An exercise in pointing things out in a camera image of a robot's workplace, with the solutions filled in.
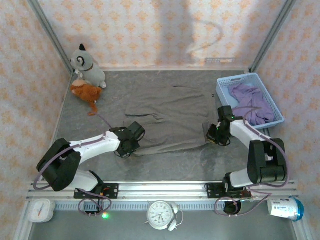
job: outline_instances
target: stuffed animal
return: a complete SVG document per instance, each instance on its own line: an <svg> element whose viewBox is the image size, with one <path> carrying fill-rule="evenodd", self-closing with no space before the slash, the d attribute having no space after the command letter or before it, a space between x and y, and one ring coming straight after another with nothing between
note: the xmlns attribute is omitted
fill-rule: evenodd
<svg viewBox="0 0 320 240"><path fill-rule="evenodd" d="M107 86L104 71L100 69L98 63L96 63L93 57L86 51L83 44L73 53L70 62L75 69L75 73L88 84L103 89Z"/></svg>
<svg viewBox="0 0 320 240"><path fill-rule="evenodd" d="M98 109L96 107L96 102L100 97L102 89L100 87L92 86L87 84L86 81L82 79L75 80L70 86L71 92L90 104L93 112L97 113Z"/></svg>

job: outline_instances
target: orange plush toy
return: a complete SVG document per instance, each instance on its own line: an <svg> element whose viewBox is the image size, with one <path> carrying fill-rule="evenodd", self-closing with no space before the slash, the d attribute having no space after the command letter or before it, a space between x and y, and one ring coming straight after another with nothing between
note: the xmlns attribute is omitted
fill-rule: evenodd
<svg viewBox="0 0 320 240"><path fill-rule="evenodd" d="M100 87L87 84L86 81L77 79L72 83L70 90L74 95L89 103L93 112L98 112L96 102L99 99L100 93L102 91Z"/></svg>

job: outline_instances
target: gray mat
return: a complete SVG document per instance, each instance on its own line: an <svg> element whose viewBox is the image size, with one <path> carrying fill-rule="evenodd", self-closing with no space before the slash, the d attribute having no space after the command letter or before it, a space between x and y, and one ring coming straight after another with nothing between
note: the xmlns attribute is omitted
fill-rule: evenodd
<svg viewBox="0 0 320 240"><path fill-rule="evenodd" d="M135 81L161 81L168 84L200 88L212 92L216 107L221 106L216 95L217 79L243 74L241 71L108 71L107 88L97 102L98 112L113 127L121 127L125 110ZM94 137L107 130L98 117L89 117L90 107L70 92L68 93L56 139L79 141ZM231 145L206 146L121 159L114 153L105 153L83 163L79 169L92 170L104 181L212 181L221 180L226 173L247 166L248 150L237 139Z"/></svg>

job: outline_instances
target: clock hand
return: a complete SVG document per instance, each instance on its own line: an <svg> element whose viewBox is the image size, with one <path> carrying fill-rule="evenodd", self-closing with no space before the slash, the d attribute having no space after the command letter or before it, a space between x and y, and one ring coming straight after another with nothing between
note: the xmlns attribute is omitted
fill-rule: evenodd
<svg viewBox="0 0 320 240"><path fill-rule="evenodd" d="M38 217L40 216L40 213L42 212L42 208L44 207L44 203L42 203L41 207L40 207L40 210L38 212Z"/></svg>
<svg viewBox="0 0 320 240"><path fill-rule="evenodd" d="M165 222L164 218L162 217L162 215L160 215L160 217L162 218L162 222Z"/></svg>
<svg viewBox="0 0 320 240"><path fill-rule="evenodd" d="M157 216L153 216L151 219L154 219L154 218L156 218L156 217L158 217L160 214L158 214Z"/></svg>

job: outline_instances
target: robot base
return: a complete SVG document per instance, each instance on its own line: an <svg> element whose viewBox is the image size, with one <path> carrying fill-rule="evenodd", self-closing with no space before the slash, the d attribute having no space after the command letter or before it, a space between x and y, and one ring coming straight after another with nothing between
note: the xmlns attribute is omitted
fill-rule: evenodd
<svg viewBox="0 0 320 240"><path fill-rule="evenodd" d="M104 183L101 180L101 178L98 177L98 175L95 174L93 171L89 171L89 172L92 173L98 180L98 184L90 193L105 196L105 197L108 197L109 199L118 199L118 192L119 192L118 183ZM74 190L73 197L75 199L98 199L98 197L86 194L77 188Z"/></svg>
<svg viewBox="0 0 320 240"><path fill-rule="evenodd" d="M222 197L229 197L233 199L249 199L252 197L251 193L245 188L237 191L227 191L226 185L223 182L209 182L204 185L208 199L219 199Z"/></svg>

